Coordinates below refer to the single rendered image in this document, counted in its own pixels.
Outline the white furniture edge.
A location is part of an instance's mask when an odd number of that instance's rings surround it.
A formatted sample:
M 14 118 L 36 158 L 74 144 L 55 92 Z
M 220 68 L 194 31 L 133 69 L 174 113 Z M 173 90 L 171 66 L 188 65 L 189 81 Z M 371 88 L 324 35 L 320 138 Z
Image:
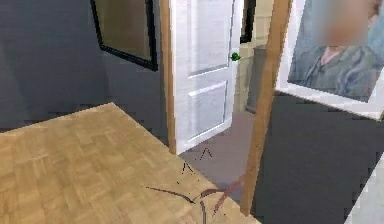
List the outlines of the white furniture edge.
M 384 224 L 384 153 L 344 224 Z

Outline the white panelled room door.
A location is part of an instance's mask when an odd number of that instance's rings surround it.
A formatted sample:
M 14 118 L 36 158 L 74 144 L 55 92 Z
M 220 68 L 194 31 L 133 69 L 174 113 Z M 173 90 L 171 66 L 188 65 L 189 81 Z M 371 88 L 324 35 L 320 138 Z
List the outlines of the white panelled room door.
M 171 0 L 176 153 L 232 124 L 244 0 Z

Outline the black framed wall picture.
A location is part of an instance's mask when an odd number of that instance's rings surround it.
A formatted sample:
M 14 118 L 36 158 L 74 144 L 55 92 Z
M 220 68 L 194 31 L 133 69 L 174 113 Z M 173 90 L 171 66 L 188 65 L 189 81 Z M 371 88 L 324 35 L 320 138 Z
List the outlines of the black framed wall picture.
M 153 0 L 90 0 L 102 51 L 158 70 Z

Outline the black framed window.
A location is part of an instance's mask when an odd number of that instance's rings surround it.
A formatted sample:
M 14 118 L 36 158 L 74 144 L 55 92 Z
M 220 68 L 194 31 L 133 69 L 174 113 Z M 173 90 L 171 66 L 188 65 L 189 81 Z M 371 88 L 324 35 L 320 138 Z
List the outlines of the black framed window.
M 243 22 L 240 37 L 241 43 L 248 43 L 252 39 L 255 9 L 256 0 L 244 0 Z

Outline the thin brown twig plant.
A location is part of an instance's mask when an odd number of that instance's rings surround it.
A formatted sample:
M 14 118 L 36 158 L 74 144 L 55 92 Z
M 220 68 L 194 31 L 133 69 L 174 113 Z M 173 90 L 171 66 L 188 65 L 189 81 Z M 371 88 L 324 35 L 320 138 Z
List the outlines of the thin brown twig plant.
M 146 154 L 144 224 L 252 224 L 236 202 L 245 157 L 219 147 Z

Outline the white framed portrait picture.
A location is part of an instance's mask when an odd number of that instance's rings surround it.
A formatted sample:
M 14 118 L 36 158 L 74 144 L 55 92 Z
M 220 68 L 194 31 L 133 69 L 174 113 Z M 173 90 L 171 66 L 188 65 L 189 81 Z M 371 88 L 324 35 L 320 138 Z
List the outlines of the white framed portrait picture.
M 384 0 L 293 0 L 275 90 L 384 120 Z

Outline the grey tall bin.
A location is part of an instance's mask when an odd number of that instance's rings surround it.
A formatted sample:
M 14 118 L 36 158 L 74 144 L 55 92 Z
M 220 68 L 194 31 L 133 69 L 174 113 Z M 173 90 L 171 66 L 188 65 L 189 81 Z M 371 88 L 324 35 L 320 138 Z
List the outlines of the grey tall bin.
M 252 61 L 252 70 L 250 71 L 249 92 L 246 104 L 246 110 L 250 113 L 256 112 L 256 104 L 259 96 L 259 89 L 262 79 L 266 54 L 266 46 L 261 45 L 254 48 Z

